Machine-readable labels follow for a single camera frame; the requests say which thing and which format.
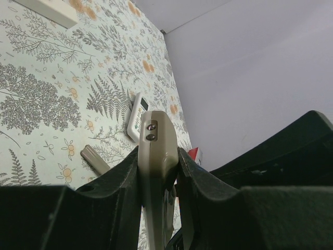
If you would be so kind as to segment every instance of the white remote control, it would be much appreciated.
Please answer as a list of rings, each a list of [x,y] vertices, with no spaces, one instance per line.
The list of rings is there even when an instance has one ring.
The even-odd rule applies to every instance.
[[[144,99],[142,93],[137,93],[129,121],[129,126],[127,127],[127,134],[134,140],[134,142],[139,142],[140,131],[141,131],[141,118],[144,112],[148,111],[149,104]]]

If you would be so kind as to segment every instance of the floral tablecloth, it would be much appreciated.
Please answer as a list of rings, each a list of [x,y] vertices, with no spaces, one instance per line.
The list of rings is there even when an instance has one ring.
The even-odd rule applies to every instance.
[[[86,144],[115,166],[136,146],[125,131],[138,92],[190,148],[163,35],[126,0],[65,2],[80,20],[68,30],[0,3],[0,185],[76,189],[96,178],[80,156]],[[138,248],[148,248],[143,226]]]

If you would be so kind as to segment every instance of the wall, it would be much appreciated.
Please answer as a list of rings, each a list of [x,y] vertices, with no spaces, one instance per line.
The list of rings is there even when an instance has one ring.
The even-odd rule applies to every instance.
[[[233,0],[165,36],[206,169],[308,110],[333,120],[333,2]]]
[[[159,30],[166,33],[231,0],[133,0]]]

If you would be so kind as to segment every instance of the display screen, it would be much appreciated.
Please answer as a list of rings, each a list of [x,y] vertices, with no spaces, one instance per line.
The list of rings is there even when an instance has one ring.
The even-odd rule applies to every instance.
[[[141,106],[147,111],[148,110],[148,104],[145,102],[145,100],[142,98],[141,99]]]

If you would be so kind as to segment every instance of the hole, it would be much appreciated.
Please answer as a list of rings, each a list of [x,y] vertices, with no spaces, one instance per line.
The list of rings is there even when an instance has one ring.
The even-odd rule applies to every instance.
[[[94,189],[95,189],[95,187],[93,185],[84,185],[84,186],[80,187],[77,191],[78,192],[89,192]]]

